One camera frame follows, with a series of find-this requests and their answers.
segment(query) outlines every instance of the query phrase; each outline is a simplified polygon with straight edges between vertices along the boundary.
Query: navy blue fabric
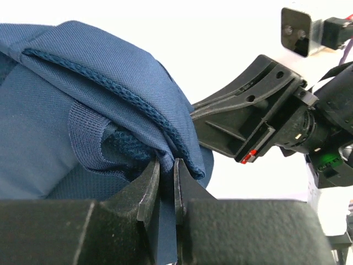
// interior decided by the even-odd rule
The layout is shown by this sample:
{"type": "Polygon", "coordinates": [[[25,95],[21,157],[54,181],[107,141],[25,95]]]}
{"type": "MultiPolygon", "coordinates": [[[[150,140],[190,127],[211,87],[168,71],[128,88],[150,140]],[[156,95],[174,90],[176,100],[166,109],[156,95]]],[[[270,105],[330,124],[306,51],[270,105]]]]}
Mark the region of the navy blue fabric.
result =
{"type": "Polygon", "coordinates": [[[16,65],[17,62],[15,60],[0,52],[0,86],[16,65]]]}
{"type": "MultiPolygon", "coordinates": [[[[166,194],[177,157],[208,184],[213,155],[198,144],[192,106],[149,53],[75,21],[0,24],[0,52],[18,62],[0,66],[0,198],[105,200],[154,156],[166,194]]],[[[161,210],[166,264],[176,258],[173,203],[161,210]]]]}

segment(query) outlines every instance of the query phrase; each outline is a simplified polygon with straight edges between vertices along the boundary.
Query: screw hole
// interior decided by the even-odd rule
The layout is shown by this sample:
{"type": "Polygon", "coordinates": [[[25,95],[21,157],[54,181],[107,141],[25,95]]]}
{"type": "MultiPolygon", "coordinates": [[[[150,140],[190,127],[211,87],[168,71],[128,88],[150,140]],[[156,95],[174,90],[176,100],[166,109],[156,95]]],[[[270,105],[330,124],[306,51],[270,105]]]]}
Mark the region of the screw hole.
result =
{"type": "Polygon", "coordinates": [[[278,72],[278,73],[276,74],[276,78],[277,78],[277,79],[280,79],[280,78],[282,78],[284,75],[285,75],[285,73],[283,73],[282,71],[280,71],[280,72],[278,72]]]}
{"type": "Polygon", "coordinates": [[[247,102],[254,102],[255,96],[254,95],[250,95],[250,96],[247,97],[246,100],[247,100],[247,102]]]}
{"type": "Polygon", "coordinates": [[[306,88],[306,87],[308,86],[307,81],[303,80],[303,81],[300,83],[300,86],[301,86],[302,88],[306,88]]]}

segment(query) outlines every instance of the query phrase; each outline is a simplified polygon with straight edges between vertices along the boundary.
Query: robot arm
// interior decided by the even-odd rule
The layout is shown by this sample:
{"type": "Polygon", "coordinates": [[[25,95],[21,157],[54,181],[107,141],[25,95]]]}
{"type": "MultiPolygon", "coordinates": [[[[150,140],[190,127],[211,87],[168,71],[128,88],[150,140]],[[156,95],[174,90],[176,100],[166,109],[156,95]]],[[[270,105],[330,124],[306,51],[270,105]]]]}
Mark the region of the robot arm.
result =
{"type": "Polygon", "coordinates": [[[239,77],[194,105],[200,144],[236,162],[254,162],[278,146],[284,156],[305,154],[318,188],[353,185],[353,65],[330,70],[320,90],[260,55],[239,77]]]}

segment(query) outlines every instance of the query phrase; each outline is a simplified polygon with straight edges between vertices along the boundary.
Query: black plastic bracket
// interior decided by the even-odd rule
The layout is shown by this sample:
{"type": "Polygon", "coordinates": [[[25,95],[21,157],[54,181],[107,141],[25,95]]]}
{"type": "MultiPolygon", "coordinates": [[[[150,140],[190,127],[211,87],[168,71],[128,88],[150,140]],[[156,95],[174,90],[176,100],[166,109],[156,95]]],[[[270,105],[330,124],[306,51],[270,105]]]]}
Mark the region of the black plastic bracket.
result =
{"type": "Polygon", "coordinates": [[[291,100],[293,106],[287,104],[306,85],[297,73],[259,55],[229,85],[194,104],[191,117],[200,145],[237,162],[253,162],[274,145],[274,135],[292,112],[313,103],[306,96],[304,101],[291,100]]]}
{"type": "MultiPolygon", "coordinates": [[[[178,264],[333,265],[309,205],[217,200],[174,165],[178,264]]],[[[0,264],[159,264],[159,163],[108,201],[0,202],[0,264]]]]}
{"type": "Polygon", "coordinates": [[[340,236],[328,236],[327,239],[330,242],[332,250],[342,250],[352,246],[351,237],[347,232],[340,236]]]}

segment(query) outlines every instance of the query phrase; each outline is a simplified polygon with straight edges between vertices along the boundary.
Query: blue mesh piping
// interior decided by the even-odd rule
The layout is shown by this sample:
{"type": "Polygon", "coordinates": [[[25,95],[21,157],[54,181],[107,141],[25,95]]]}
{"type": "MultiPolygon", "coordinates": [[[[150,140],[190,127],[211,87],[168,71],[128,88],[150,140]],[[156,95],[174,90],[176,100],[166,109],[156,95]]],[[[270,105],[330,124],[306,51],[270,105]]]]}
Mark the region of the blue mesh piping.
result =
{"type": "Polygon", "coordinates": [[[139,141],[132,133],[123,130],[115,131],[105,143],[114,147],[117,152],[123,153],[136,161],[150,161],[154,155],[154,149],[139,141]]]}
{"type": "Polygon", "coordinates": [[[37,56],[48,62],[55,63],[62,67],[65,67],[73,72],[79,73],[80,75],[96,82],[97,84],[105,87],[106,89],[112,91],[123,100],[129,102],[135,106],[140,111],[144,112],[150,119],[152,119],[161,129],[163,129],[166,134],[170,137],[175,147],[181,154],[181,158],[184,159],[189,170],[193,173],[195,179],[204,178],[205,174],[202,170],[195,166],[195,164],[190,159],[190,154],[187,146],[183,143],[181,136],[179,135],[177,129],[165,118],[159,111],[157,111],[153,106],[147,103],[139,95],[132,93],[127,88],[113,82],[112,80],[106,78],[105,76],[96,73],[88,68],[85,68],[77,63],[70,62],[58,56],[48,54],[35,49],[26,49],[23,54],[28,56],[37,56]]]}

